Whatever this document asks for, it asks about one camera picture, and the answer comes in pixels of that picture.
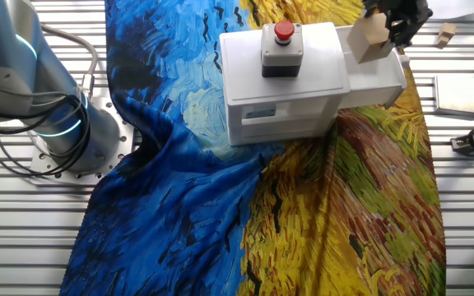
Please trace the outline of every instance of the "emergency stop button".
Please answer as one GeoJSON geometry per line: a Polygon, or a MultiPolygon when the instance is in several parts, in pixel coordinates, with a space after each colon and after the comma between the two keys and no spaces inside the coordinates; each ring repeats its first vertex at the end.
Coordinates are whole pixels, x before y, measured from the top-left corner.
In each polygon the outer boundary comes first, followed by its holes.
{"type": "Polygon", "coordinates": [[[294,24],[289,21],[280,21],[276,23],[273,30],[276,33],[277,43],[288,44],[290,43],[290,37],[294,34],[295,28],[294,24]]]}

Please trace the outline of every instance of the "wooden block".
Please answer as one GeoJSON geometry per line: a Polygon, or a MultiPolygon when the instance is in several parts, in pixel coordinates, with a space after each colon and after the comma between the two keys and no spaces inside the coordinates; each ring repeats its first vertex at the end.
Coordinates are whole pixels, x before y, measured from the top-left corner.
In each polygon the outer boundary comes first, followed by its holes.
{"type": "Polygon", "coordinates": [[[379,13],[367,18],[361,17],[352,26],[346,42],[358,63],[385,58],[390,54],[392,47],[382,48],[388,40],[386,21],[387,16],[379,13]]]}
{"type": "Polygon", "coordinates": [[[440,28],[440,31],[438,32],[438,36],[440,37],[441,35],[444,35],[446,37],[449,37],[449,40],[457,34],[457,25],[451,24],[451,23],[444,23],[442,27],[440,28]]]}
{"type": "Polygon", "coordinates": [[[439,49],[443,49],[445,47],[445,45],[447,45],[449,43],[450,40],[451,39],[449,37],[441,35],[438,38],[438,43],[436,44],[436,47],[438,47],[439,49]]]}

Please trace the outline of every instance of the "yellow painted pattern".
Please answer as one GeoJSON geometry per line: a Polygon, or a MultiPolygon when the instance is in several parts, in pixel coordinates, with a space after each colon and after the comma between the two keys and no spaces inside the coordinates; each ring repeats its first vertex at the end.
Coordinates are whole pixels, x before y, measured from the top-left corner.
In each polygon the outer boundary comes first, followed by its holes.
{"type": "MultiPolygon", "coordinates": [[[[265,22],[351,24],[356,0],[249,0],[265,22]]],[[[342,110],[323,139],[286,143],[262,173],[241,248],[238,295],[439,295],[445,246],[412,75],[389,109],[342,110]]]]}

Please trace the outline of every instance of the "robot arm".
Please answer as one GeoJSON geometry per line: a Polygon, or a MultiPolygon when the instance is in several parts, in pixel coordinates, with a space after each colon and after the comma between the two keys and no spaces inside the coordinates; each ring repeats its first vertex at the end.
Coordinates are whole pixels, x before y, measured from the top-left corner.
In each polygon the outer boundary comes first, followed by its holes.
{"type": "Polygon", "coordinates": [[[412,37],[433,16],[426,0],[363,0],[363,17],[374,14],[376,9],[387,16],[388,42],[399,49],[411,45],[412,37]]]}

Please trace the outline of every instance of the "white box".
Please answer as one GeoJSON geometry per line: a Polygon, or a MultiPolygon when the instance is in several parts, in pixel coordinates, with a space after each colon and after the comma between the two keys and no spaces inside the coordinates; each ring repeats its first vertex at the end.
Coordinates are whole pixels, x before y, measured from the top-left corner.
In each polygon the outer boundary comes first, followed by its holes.
{"type": "Polygon", "coordinates": [[[323,136],[339,108],[390,106],[407,86],[396,50],[384,59],[352,64],[349,30],[333,23],[302,25],[299,75],[268,78],[261,74],[261,30],[221,34],[230,144],[323,136]],[[244,107],[273,104],[274,116],[246,118],[243,112],[244,107]]]}

